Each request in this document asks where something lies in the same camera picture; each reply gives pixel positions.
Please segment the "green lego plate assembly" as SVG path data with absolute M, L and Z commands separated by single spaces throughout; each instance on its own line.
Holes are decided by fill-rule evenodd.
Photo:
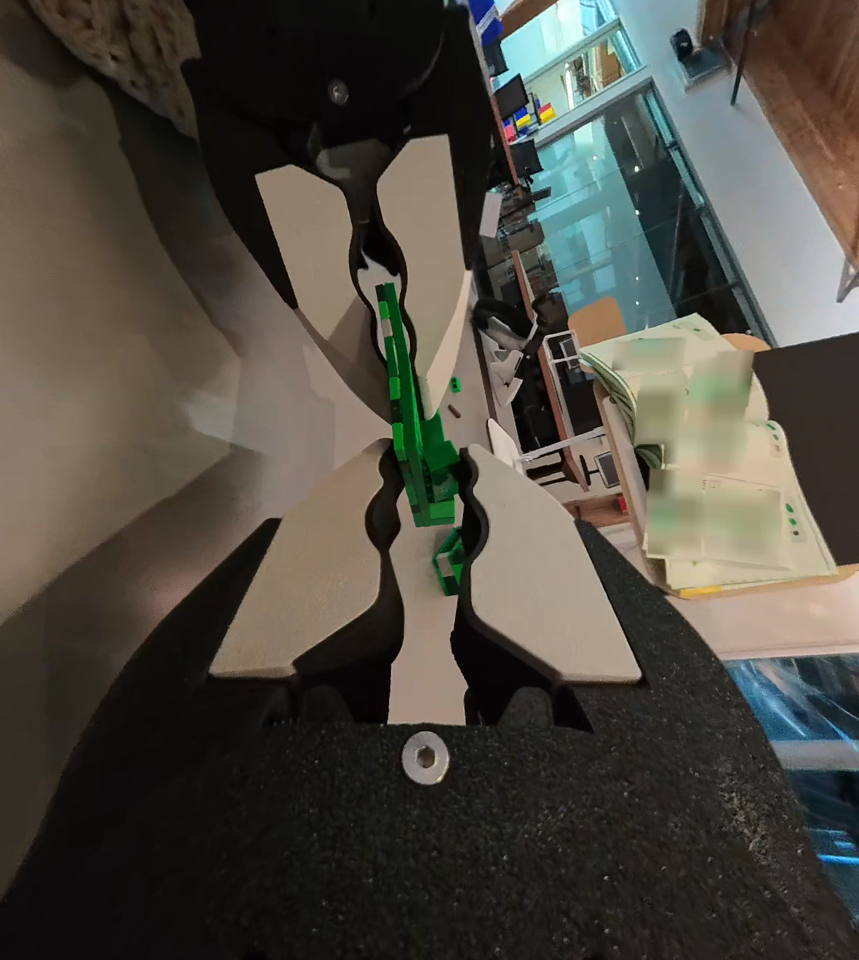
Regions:
M 391 411 L 392 444 L 417 527 L 453 526 L 459 455 L 439 414 L 424 418 L 396 286 L 375 287 Z

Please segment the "glass partition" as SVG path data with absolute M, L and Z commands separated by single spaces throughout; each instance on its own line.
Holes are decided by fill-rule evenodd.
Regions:
M 537 148 L 543 246 L 567 309 L 615 301 L 628 332 L 699 314 L 775 339 L 654 84 Z

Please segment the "dark brown panel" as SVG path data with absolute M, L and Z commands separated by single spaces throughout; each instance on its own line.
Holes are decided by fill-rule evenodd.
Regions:
M 832 558 L 859 565 L 859 332 L 757 352 L 753 370 Z

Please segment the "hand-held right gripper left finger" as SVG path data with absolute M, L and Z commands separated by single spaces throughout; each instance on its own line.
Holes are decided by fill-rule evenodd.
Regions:
M 392 665 L 405 631 L 391 547 L 404 484 L 375 440 L 279 522 L 210 665 L 217 678 L 308 680 Z

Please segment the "small green lego frame piece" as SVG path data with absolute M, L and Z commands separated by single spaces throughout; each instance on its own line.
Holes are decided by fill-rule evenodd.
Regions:
M 460 581 L 466 562 L 466 552 L 460 526 L 452 528 L 433 555 L 433 568 L 439 586 L 446 596 L 460 593 Z

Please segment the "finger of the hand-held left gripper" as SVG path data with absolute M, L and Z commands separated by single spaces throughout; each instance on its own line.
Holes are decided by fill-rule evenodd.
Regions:
M 446 135 L 409 140 L 379 177 L 382 222 L 406 271 L 400 306 L 416 334 L 422 400 L 443 400 L 460 351 L 471 272 L 466 267 Z
M 339 186 L 297 166 L 257 174 L 255 185 L 293 289 L 294 312 L 353 395 L 391 419 L 386 363 L 372 310 L 351 278 L 353 224 Z

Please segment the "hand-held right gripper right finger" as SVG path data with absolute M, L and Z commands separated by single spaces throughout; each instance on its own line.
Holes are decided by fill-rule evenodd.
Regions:
M 459 609 L 471 630 L 555 687 L 637 685 L 641 666 L 575 519 L 484 446 L 460 458 Z

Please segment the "lego instruction booklet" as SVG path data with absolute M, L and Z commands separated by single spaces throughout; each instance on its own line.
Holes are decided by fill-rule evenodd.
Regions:
M 698 314 L 579 350 L 648 469 L 640 551 L 679 597 L 839 572 L 753 357 Z

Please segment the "white plastic object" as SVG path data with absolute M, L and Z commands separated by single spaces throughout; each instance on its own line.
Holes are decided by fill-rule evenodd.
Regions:
M 495 458 L 512 468 L 516 473 L 526 475 L 526 468 L 521 460 L 522 452 L 517 443 L 510 437 L 498 421 L 489 417 L 486 421 L 486 430 Z

